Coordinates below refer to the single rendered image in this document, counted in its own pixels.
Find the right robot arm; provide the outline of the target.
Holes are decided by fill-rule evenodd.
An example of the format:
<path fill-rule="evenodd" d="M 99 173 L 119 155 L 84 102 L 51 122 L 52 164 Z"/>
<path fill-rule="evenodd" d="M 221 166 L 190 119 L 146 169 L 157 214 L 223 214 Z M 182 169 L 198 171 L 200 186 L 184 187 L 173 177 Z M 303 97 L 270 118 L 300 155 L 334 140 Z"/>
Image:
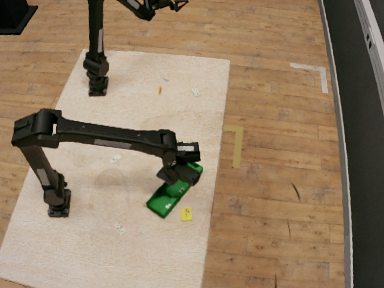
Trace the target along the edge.
<path fill-rule="evenodd" d="M 177 142 L 176 133 L 169 129 L 156 131 L 120 128 L 70 120 L 62 116 L 62 110 L 40 110 L 14 122 L 11 144 L 21 150 L 46 192 L 43 198 L 49 204 L 49 217 L 69 216 L 71 190 L 64 189 L 68 186 L 65 176 L 51 167 L 42 147 L 58 149 L 61 142 L 74 142 L 134 150 L 160 157 L 167 168 L 173 168 L 179 163 L 174 169 L 165 168 L 167 177 L 174 181 L 179 176 L 177 173 L 180 173 L 180 178 L 185 179 L 189 186 L 194 186 L 201 177 L 201 172 L 186 164 L 201 161 L 199 143 Z"/>

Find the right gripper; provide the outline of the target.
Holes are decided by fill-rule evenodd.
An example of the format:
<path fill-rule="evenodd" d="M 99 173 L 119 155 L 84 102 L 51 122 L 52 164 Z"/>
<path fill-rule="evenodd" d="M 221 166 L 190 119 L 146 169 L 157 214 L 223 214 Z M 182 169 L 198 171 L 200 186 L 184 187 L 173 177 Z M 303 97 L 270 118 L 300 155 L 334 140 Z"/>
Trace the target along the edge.
<path fill-rule="evenodd" d="M 178 165 L 179 165 L 179 163 L 178 163 Z M 177 166 L 178 166 L 178 165 L 177 165 Z M 178 178 L 174 181 L 174 180 L 172 180 L 171 178 L 167 177 L 165 168 L 167 168 L 167 169 L 174 169 L 174 168 L 176 168 L 177 166 L 175 166 L 175 167 L 173 167 L 173 168 L 167 168 L 167 167 L 165 167 L 165 166 L 163 165 L 163 167 L 159 170 L 159 172 L 158 172 L 156 175 L 157 175 L 157 177 L 158 177 L 159 179 L 162 179 L 162 180 L 164 180 L 165 182 L 167 182 L 167 184 L 174 186 L 175 183 L 177 183 L 178 180 L 180 179 L 180 177 L 179 177 L 180 175 L 179 175 Z"/>

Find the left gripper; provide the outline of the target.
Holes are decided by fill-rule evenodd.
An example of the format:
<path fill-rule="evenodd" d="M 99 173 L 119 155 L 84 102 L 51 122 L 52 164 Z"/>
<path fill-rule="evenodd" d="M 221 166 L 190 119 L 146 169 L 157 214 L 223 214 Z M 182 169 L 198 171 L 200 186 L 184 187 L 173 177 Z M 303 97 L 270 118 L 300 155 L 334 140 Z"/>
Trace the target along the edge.
<path fill-rule="evenodd" d="M 174 0 L 175 4 L 172 2 L 172 0 L 171 1 L 168 0 L 168 1 L 169 1 L 169 4 L 170 4 L 171 11 L 175 10 L 175 12 L 178 12 L 183 6 L 185 6 L 187 3 L 189 3 L 189 0 Z M 178 7 L 178 3 L 182 3 L 182 2 L 185 2 L 185 3 Z M 160 7 L 158 0 L 157 0 L 157 3 L 158 3 L 158 6 L 159 6 L 159 9 L 165 8 L 165 7 L 169 6 L 169 5 L 165 5 L 165 6 Z"/>

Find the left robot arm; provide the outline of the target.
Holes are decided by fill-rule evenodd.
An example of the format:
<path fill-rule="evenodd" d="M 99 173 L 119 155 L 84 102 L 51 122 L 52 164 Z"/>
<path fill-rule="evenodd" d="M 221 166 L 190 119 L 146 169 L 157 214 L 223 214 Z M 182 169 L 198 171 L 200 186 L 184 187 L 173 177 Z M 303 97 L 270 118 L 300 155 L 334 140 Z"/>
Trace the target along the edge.
<path fill-rule="evenodd" d="M 151 21 L 159 9 L 157 0 L 117 0 L 140 19 Z M 152 4 L 152 5 L 151 5 Z M 110 68 L 103 48 L 103 5 L 104 0 L 88 0 L 89 8 L 89 51 L 85 53 L 83 68 L 89 78 L 89 97 L 106 96 Z M 150 9 L 149 9 L 150 8 Z M 150 20 L 149 20 L 150 19 Z M 89 53 L 90 52 L 90 53 Z M 89 54 L 88 54 L 89 53 Z M 99 77 L 100 76 L 100 77 Z M 105 78 L 106 77 L 106 82 Z"/>

